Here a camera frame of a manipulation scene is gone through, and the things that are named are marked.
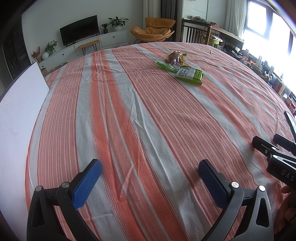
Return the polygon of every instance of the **blue textured pad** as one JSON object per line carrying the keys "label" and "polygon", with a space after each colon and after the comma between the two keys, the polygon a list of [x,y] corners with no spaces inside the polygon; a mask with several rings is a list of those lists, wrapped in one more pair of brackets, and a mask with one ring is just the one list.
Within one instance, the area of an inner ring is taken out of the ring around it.
{"label": "blue textured pad", "polygon": [[205,161],[199,163],[198,172],[217,207],[226,209],[228,206],[228,193]]}
{"label": "blue textured pad", "polygon": [[72,203],[76,210],[83,207],[101,173],[102,164],[97,160],[73,191]]}

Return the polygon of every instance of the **white curtain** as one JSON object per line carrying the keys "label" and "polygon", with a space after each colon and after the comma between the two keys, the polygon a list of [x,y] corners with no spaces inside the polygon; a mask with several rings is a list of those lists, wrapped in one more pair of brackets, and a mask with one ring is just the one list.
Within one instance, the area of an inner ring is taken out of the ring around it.
{"label": "white curtain", "polygon": [[143,0],[144,19],[143,27],[146,28],[145,18],[160,18],[160,0]]}
{"label": "white curtain", "polygon": [[244,31],[246,10],[247,0],[228,0],[225,30],[241,37]]}

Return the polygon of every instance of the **orange armchair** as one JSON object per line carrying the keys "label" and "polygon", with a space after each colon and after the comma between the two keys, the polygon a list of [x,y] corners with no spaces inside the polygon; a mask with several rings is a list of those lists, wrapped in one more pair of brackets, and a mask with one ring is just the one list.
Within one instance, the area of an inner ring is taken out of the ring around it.
{"label": "orange armchair", "polygon": [[170,28],[174,26],[176,20],[166,18],[145,18],[146,29],[132,26],[131,33],[137,39],[145,42],[162,42],[169,38],[175,31]]}

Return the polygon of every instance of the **human hand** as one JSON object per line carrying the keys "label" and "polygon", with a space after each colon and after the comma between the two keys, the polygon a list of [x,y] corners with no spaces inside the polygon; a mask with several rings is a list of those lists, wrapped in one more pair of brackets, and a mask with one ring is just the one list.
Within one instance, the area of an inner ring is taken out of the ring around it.
{"label": "human hand", "polygon": [[289,206],[289,199],[290,199],[290,192],[291,188],[289,186],[284,186],[281,189],[281,193],[287,194],[286,198],[283,200],[281,207],[279,209],[279,214],[276,219],[276,223],[274,225],[274,233],[278,233],[282,230],[282,228],[285,226],[287,221],[290,221],[294,215],[296,214],[296,208]]}

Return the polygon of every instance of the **wooden table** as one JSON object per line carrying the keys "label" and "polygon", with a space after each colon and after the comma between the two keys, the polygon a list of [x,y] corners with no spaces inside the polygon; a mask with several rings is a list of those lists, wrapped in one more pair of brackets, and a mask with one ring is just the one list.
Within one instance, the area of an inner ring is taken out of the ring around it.
{"label": "wooden table", "polygon": [[[202,27],[204,27],[204,29],[192,27],[192,26],[189,26],[188,24],[202,26]],[[223,40],[224,40],[224,38],[229,39],[231,44],[235,45],[239,49],[242,49],[243,44],[244,44],[244,41],[241,38],[239,38],[238,36],[235,36],[234,34],[228,32],[222,28],[218,28],[218,27],[211,25],[209,23],[204,23],[204,22],[190,20],[190,19],[184,19],[184,18],[182,19],[181,42],[183,42],[184,27],[187,27],[186,42],[192,42],[192,39],[194,39],[194,42],[195,42],[196,36],[193,36],[194,31],[195,31],[195,35],[197,34],[197,31],[203,31],[203,32],[207,33],[206,38],[205,38],[205,44],[208,45],[209,40],[210,40],[210,36],[211,36],[211,34],[213,34],[212,31],[215,31],[214,34],[219,35],[219,37],[222,38]]]}
{"label": "wooden table", "polygon": [[101,41],[99,39],[95,40],[95,41],[92,41],[92,42],[89,42],[87,44],[82,44],[80,46],[77,47],[77,50],[79,49],[82,49],[82,53],[83,53],[83,56],[85,56],[85,48],[88,47],[88,46],[93,46],[94,48],[94,51],[98,51],[97,47],[96,47],[96,44],[100,43]]}

